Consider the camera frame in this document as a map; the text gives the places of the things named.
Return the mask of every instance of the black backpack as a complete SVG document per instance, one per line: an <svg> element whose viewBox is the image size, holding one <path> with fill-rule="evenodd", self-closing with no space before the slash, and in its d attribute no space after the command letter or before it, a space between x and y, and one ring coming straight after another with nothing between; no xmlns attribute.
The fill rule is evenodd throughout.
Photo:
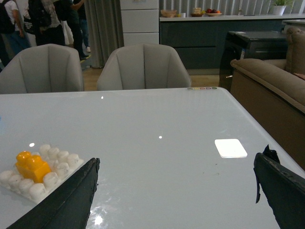
<svg viewBox="0 0 305 229"><path fill-rule="evenodd" d="M61 0L55 1L54 3L57 17L61 21L66 21L69 16L69 9L64 6Z"/></svg>
<svg viewBox="0 0 305 229"><path fill-rule="evenodd" d="M29 15L37 27L47 27L52 23L51 15L45 10L41 0L29 0Z"/></svg>
<svg viewBox="0 0 305 229"><path fill-rule="evenodd" d="M15 31L15 24L12 24L10 17L5 9L5 4L10 0L4 0L0 3L0 33L13 33Z"/></svg>

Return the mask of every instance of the fruit bowl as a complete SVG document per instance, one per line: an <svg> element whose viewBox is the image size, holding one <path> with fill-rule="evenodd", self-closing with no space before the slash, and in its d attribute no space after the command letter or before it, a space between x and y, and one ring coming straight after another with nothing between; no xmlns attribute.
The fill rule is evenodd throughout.
<svg viewBox="0 0 305 229"><path fill-rule="evenodd" d="M177 10L161 10L161 15L167 18L173 18L176 16Z"/></svg>
<svg viewBox="0 0 305 229"><path fill-rule="evenodd" d="M191 13L192 17L202 17L202 13Z"/></svg>
<svg viewBox="0 0 305 229"><path fill-rule="evenodd" d="M215 17L215 16L222 15L222 13L205 13L205 14L208 15L209 17Z"/></svg>

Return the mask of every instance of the gray curtain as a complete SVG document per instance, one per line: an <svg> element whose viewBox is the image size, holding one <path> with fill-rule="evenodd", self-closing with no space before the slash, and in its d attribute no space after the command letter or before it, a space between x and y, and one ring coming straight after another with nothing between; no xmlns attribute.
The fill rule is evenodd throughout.
<svg viewBox="0 0 305 229"><path fill-rule="evenodd" d="M123 47L120 0L87 0L85 10L93 68L102 68L113 50Z"/></svg>

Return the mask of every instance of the dark gray cabinet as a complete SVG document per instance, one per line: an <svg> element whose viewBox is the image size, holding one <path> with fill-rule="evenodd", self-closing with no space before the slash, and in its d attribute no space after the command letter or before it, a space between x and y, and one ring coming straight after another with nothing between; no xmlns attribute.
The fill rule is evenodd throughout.
<svg viewBox="0 0 305 229"><path fill-rule="evenodd" d="M160 44L174 47L186 69L218 69L228 31L278 31L278 20L161 21Z"/></svg>

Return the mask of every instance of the gray upholstered chair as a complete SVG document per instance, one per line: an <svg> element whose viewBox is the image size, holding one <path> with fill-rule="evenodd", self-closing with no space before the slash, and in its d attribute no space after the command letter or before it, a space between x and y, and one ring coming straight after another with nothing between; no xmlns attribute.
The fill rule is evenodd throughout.
<svg viewBox="0 0 305 229"><path fill-rule="evenodd" d="M46 44L18 53L0 72L0 94L84 91L75 49Z"/></svg>
<svg viewBox="0 0 305 229"><path fill-rule="evenodd" d="M176 50L150 43L113 51L97 81L99 91L190 86L191 78Z"/></svg>

